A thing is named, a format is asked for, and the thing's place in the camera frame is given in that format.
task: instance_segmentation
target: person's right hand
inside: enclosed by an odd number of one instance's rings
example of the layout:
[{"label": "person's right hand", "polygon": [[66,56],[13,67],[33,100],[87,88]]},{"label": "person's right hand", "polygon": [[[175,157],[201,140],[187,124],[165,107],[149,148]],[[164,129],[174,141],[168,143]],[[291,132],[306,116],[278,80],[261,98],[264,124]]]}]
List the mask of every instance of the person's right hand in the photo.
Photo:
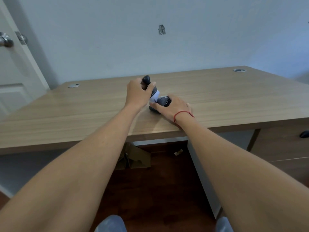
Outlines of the person's right hand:
[{"label": "person's right hand", "polygon": [[[166,118],[168,118],[172,122],[174,122],[174,115],[180,111],[188,111],[192,113],[192,108],[189,105],[189,103],[186,103],[181,98],[173,94],[168,94],[168,97],[172,100],[171,104],[168,107],[161,106],[158,103],[150,103],[150,106],[156,109],[158,112],[160,112],[162,115],[164,115]],[[180,114],[176,116],[176,123],[177,123],[178,116],[181,117]]]}]

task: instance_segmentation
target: dark brown floor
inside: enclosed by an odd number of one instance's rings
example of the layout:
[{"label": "dark brown floor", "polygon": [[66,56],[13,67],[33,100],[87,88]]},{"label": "dark brown floor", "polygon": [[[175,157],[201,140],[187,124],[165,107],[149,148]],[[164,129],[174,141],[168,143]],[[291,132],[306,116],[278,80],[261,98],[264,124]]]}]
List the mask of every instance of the dark brown floor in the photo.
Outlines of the dark brown floor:
[{"label": "dark brown floor", "polygon": [[[214,231],[215,219],[186,142],[143,147],[151,167],[114,171],[91,231],[112,214],[127,231]],[[179,156],[173,153],[183,149]],[[8,198],[0,192],[0,208]]]}]

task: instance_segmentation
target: drawer handle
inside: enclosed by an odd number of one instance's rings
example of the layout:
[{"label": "drawer handle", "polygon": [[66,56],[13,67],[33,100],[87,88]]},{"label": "drawer handle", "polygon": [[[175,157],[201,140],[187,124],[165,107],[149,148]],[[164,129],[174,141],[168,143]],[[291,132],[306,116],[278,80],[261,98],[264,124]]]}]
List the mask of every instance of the drawer handle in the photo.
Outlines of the drawer handle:
[{"label": "drawer handle", "polygon": [[300,135],[300,138],[309,138],[309,130],[303,131]]}]

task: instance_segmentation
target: bracelet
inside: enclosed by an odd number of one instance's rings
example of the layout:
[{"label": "bracelet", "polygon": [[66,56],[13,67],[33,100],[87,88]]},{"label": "bracelet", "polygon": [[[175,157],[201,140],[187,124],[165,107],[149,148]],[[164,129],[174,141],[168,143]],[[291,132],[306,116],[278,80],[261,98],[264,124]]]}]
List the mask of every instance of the bracelet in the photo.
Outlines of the bracelet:
[{"label": "bracelet", "polygon": [[195,118],[194,115],[193,115],[191,112],[188,112],[188,111],[179,111],[179,112],[177,112],[177,113],[174,115],[174,123],[176,123],[176,116],[177,116],[180,112],[189,113],[193,118]]}]

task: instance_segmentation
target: silver doorknob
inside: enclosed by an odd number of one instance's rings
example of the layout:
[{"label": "silver doorknob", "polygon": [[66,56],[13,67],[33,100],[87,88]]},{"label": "silver doorknob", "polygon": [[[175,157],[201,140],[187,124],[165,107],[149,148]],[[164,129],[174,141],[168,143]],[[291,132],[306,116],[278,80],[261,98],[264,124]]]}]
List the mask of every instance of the silver doorknob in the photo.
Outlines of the silver doorknob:
[{"label": "silver doorknob", "polygon": [[6,35],[4,32],[0,32],[0,46],[10,48],[14,46],[14,42],[9,35]]}]

